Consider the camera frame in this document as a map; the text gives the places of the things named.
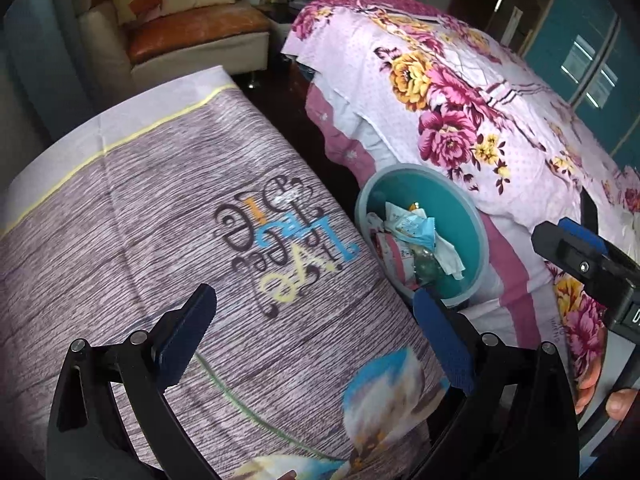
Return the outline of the person's right hand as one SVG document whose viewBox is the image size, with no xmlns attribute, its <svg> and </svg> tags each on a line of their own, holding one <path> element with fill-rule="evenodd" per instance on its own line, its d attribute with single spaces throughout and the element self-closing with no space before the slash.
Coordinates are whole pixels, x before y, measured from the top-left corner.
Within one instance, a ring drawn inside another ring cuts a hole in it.
<svg viewBox="0 0 640 480">
<path fill-rule="evenodd" d="M 576 361 L 577 364 L 584 364 L 582 374 L 577 379 L 577 393 L 574 403 L 575 414 L 582 414 L 586 406 L 591 402 L 596 385 L 602 372 L 602 356 L 592 356 L 586 354 Z M 612 392 L 606 401 L 605 411 L 608 417 L 621 422 L 629 413 L 639 391 L 636 389 L 622 389 Z"/>
</svg>

